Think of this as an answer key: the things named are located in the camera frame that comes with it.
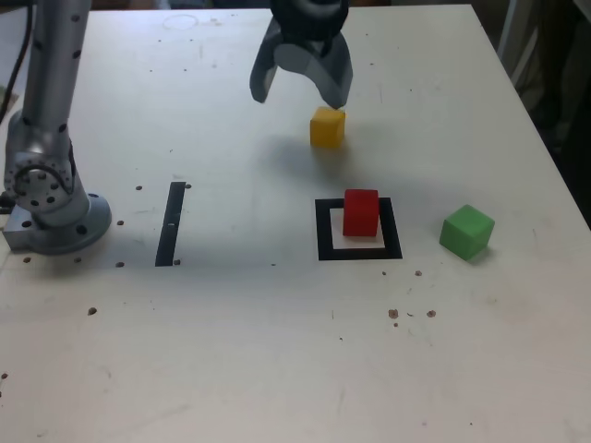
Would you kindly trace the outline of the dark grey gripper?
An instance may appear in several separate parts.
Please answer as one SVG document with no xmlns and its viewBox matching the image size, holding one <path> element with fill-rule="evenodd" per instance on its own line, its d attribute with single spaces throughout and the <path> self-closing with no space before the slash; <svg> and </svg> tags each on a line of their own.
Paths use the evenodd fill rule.
<svg viewBox="0 0 591 443">
<path fill-rule="evenodd" d="M 281 43 L 280 26 L 276 20 L 271 20 L 249 79 L 250 92 L 256 102 L 265 103 L 278 66 L 311 80 L 320 97 L 332 109 L 340 109 L 346 105 L 353 68 L 343 34 L 323 41 L 287 35 L 283 37 L 283 44 Z"/>
</svg>

